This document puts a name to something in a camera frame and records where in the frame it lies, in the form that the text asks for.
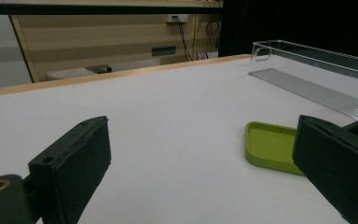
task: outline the beige wall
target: beige wall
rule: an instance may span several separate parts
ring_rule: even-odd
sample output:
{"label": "beige wall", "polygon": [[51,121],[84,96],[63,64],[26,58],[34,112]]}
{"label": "beige wall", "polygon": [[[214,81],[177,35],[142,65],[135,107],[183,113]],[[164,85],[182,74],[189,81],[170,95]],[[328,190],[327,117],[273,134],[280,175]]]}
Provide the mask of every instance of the beige wall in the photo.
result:
{"label": "beige wall", "polygon": [[[40,81],[47,71],[153,59],[154,47],[175,45],[176,53],[169,56],[184,56],[178,26],[167,23],[166,15],[15,16],[13,19],[33,76]],[[210,19],[207,15],[190,15],[189,22],[183,23],[189,50],[195,39],[196,52],[216,51],[205,32]]]}

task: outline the table surface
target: table surface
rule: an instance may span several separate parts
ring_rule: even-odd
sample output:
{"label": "table surface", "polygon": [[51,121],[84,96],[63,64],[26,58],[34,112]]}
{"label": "table surface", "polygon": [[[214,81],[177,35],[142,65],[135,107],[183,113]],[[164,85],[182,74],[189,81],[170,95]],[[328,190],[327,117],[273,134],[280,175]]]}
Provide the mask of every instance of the table surface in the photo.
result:
{"label": "table surface", "polygon": [[255,167],[245,126],[353,122],[247,74],[248,55],[0,89],[0,175],[109,118],[112,165],[79,223],[346,223],[300,175]]}

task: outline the electrical box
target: electrical box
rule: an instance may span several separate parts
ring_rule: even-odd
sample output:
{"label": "electrical box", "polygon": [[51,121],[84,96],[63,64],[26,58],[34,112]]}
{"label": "electrical box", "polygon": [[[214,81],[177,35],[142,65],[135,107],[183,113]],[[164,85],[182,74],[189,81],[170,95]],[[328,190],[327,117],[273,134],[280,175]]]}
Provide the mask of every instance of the electrical box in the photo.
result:
{"label": "electrical box", "polygon": [[188,14],[167,14],[167,22],[187,22]]}

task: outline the clear plastic container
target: clear plastic container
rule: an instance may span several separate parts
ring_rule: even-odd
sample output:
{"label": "clear plastic container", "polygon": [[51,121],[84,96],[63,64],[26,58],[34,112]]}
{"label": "clear plastic container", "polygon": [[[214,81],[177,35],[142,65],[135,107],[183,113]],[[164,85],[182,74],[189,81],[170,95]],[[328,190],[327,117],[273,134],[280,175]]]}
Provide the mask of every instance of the clear plastic container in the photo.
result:
{"label": "clear plastic container", "polygon": [[358,57],[282,40],[259,41],[249,75],[358,119]]}

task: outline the green plate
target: green plate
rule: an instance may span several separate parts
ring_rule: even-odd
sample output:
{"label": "green plate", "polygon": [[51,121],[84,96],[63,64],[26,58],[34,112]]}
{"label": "green plate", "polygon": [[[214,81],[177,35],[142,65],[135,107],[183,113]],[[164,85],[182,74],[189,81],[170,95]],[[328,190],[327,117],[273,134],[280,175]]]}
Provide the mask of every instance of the green plate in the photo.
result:
{"label": "green plate", "polygon": [[296,129],[263,122],[246,125],[245,157],[253,165],[303,175],[293,163]]}

